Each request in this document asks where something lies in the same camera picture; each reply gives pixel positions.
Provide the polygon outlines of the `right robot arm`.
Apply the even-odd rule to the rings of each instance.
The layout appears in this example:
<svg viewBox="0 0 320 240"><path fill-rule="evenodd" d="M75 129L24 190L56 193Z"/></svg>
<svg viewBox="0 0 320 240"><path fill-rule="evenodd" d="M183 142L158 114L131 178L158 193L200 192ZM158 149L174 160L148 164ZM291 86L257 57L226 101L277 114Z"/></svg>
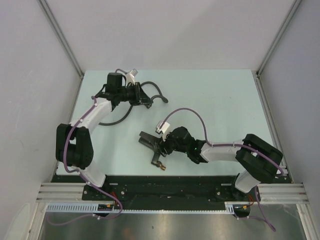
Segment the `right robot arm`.
<svg viewBox="0 0 320 240"><path fill-rule="evenodd" d="M217 161L238 162L244 171L235 177L230 188L231 196L237 201L242 201L260 183L272 184L275 178L284 174L280 166L283 154L254 134L247 134L244 139L232 143L210 144L194 138L187 128L181 126L161 137L142 131L138 141L153 151L151 164L161 170L166 167L160 157L173 152L186 154L197 165Z"/></svg>

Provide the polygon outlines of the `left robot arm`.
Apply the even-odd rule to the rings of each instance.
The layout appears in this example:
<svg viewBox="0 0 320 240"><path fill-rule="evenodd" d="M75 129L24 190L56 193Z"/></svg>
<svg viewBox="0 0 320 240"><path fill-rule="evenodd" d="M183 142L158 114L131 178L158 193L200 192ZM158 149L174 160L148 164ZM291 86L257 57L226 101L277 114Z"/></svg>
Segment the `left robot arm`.
<svg viewBox="0 0 320 240"><path fill-rule="evenodd" d="M128 102L132 107L151 107L153 100L135 81L137 73L136 69L126 74L110 72L106 84L91 97L93 105L86 113L69 124L61 123L56 129L56 160L63 163L67 173L78 172L89 185L94 185L93 194L100 200L110 196L111 188L104 184L106 175L93 162L91 134L121 102Z"/></svg>

